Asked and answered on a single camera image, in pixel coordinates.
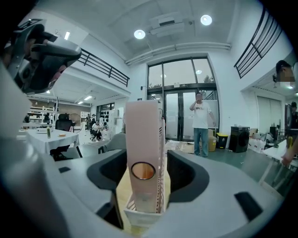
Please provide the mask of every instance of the man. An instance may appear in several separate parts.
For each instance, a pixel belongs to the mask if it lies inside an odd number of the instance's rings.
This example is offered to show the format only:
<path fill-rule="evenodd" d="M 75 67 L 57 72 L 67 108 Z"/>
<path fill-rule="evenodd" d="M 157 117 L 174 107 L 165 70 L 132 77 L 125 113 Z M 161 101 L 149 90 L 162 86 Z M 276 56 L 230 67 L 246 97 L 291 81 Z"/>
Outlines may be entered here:
<path fill-rule="evenodd" d="M 86 124 L 87 124 L 87 130 L 89 131 L 90 128 L 89 128 L 89 124 L 91 122 L 91 118 L 90 118 L 90 114 L 88 114 L 88 116 L 86 117 Z"/>
<path fill-rule="evenodd" d="M 280 60 L 279 62 L 277 62 L 275 69 L 276 69 L 278 82 L 289 82 L 291 86 L 295 87 L 295 78 L 297 77 L 297 72 L 296 70 L 294 70 L 295 73 L 293 72 L 291 65 L 289 65 L 284 60 Z M 293 126 L 296 126 L 296 120 L 297 120 L 297 115 L 296 115 L 297 104 L 293 102 L 291 105 L 292 105 L 291 129 L 293 129 Z M 296 138 L 293 146 L 289 148 L 287 152 L 282 156 L 283 165 L 288 166 L 292 162 L 297 152 L 298 152 L 298 139 Z"/>
<path fill-rule="evenodd" d="M 289 82 L 291 86 L 295 86 L 295 76 L 292 71 L 291 65 L 286 61 L 280 60 L 275 66 L 277 82 Z"/>
<path fill-rule="evenodd" d="M 207 102 L 203 102 L 201 93 L 196 94 L 195 102 L 190 106 L 190 110 L 195 111 L 192 127 L 194 128 L 195 155 L 200 154 L 200 138 L 202 138 L 202 156 L 208 156 L 208 115 L 213 120 L 213 126 L 216 125 L 214 115 Z"/>
<path fill-rule="evenodd" d="M 297 116 L 297 103 L 292 102 L 292 120 L 291 120 L 291 129 L 298 129 L 298 116 Z"/>

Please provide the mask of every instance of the person sitting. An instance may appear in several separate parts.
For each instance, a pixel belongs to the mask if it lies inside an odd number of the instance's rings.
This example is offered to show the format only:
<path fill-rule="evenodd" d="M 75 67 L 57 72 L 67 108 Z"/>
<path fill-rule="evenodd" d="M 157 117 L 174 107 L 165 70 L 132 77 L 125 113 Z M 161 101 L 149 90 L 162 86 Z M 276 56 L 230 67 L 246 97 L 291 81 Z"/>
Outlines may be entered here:
<path fill-rule="evenodd" d="M 96 121 L 96 123 L 92 125 L 91 134 L 95 135 L 97 140 L 100 140 L 102 138 L 100 128 L 101 126 L 99 125 L 99 121 Z"/>

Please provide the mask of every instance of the ceiling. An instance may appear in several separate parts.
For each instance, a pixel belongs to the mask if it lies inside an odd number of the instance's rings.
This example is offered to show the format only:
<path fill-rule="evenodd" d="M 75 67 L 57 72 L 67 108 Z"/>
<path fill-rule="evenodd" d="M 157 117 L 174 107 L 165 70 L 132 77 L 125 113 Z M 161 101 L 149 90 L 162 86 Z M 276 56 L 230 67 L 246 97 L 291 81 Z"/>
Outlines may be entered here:
<path fill-rule="evenodd" d="M 285 59 L 291 66 L 297 62 L 297 58 L 294 52 L 291 52 Z M 290 89 L 287 84 L 274 83 L 272 76 L 275 75 L 275 68 L 271 69 L 266 75 L 264 75 L 253 87 L 264 89 L 270 92 L 278 93 L 285 96 L 287 99 L 296 97 L 298 92 L 298 84 L 296 88 Z"/>
<path fill-rule="evenodd" d="M 92 96 L 92 98 L 84 101 L 84 98 L 87 96 Z M 86 80 L 70 76 L 67 73 L 63 73 L 61 77 L 59 77 L 57 82 L 54 84 L 54 87 L 50 90 L 50 93 L 40 93 L 34 95 L 35 98 L 49 100 L 58 97 L 59 100 L 69 103 L 78 103 L 83 101 L 84 104 L 81 105 L 88 106 L 90 103 L 94 104 L 100 100 L 118 96 L 121 95 L 115 91 L 90 83 Z"/>
<path fill-rule="evenodd" d="M 230 43 L 237 0 L 40 0 L 38 8 L 76 22 L 116 49 L 124 60 L 133 56 L 179 43 Z M 151 19 L 177 13 L 184 24 L 183 32 L 163 37 L 152 35 Z M 200 22 L 203 15 L 212 24 Z M 138 40 L 134 31 L 142 29 L 146 37 Z"/>

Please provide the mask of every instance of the recessed light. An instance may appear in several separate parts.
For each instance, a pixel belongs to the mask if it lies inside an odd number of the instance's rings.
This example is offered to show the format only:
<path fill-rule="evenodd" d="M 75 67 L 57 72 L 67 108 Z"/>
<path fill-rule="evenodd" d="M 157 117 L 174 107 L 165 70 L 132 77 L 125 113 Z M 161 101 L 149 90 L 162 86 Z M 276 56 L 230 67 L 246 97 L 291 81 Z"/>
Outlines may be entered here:
<path fill-rule="evenodd" d="M 86 100 L 88 100 L 88 99 L 90 99 L 90 98 L 92 98 L 92 96 L 88 96 L 88 97 L 86 97 L 84 100 L 86 101 Z"/>
<path fill-rule="evenodd" d="M 143 30 L 136 30 L 134 35 L 137 39 L 143 39 L 146 34 Z"/>
<path fill-rule="evenodd" d="M 64 39 L 67 40 L 67 39 L 69 38 L 69 34 L 70 34 L 70 32 L 66 32 L 66 33 L 65 33 L 65 36 L 64 36 Z"/>
<path fill-rule="evenodd" d="M 208 26 L 212 23 L 212 18 L 209 15 L 204 15 L 201 17 L 201 23 L 205 26 Z"/>

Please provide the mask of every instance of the black metal railing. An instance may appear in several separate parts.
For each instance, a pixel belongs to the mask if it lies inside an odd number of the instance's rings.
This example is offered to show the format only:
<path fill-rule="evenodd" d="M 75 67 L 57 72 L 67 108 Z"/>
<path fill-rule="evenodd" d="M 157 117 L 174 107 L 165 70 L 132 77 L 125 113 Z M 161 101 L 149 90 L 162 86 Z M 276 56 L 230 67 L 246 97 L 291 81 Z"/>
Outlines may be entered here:
<path fill-rule="evenodd" d="M 204 100 L 216 100 L 214 91 L 212 91 Z"/>
<path fill-rule="evenodd" d="M 263 8 L 255 33 L 234 65 L 240 78 L 246 75 L 268 53 L 281 32 L 282 29 L 276 20 Z"/>
<path fill-rule="evenodd" d="M 109 78 L 113 78 L 118 82 L 124 84 L 126 87 L 129 83 L 129 77 L 120 72 L 115 67 L 111 66 L 107 62 L 88 52 L 87 50 L 81 49 L 82 55 L 79 58 L 79 62 L 83 63 L 84 66 L 92 67 L 104 74 L 106 74 Z"/>

